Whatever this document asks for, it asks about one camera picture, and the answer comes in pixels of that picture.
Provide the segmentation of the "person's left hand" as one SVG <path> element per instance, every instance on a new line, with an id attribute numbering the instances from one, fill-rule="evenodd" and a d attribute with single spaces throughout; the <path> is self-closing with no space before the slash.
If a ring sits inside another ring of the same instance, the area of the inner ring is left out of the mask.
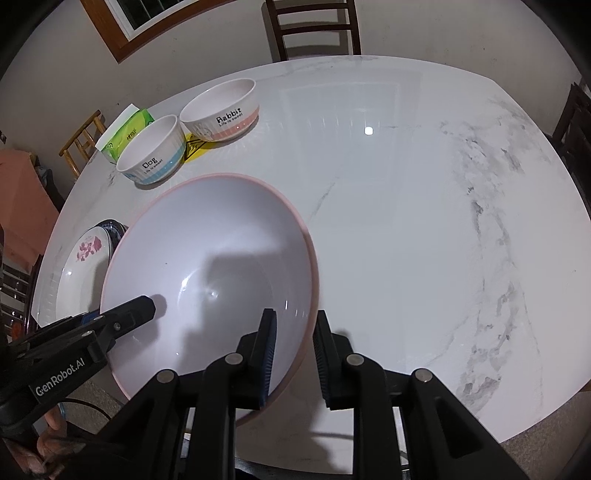
<path id="1" fill-rule="evenodd" d="M 5 444 L 24 474 L 56 479 L 63 470 L 60 458 L 66 455 L 63 439 L 67 436 L 67 424 L 57 406 L 44 415 L 44 420 L 47 427 L 36 441 L 36 453 L 10 440 L 5 440 Z"/>

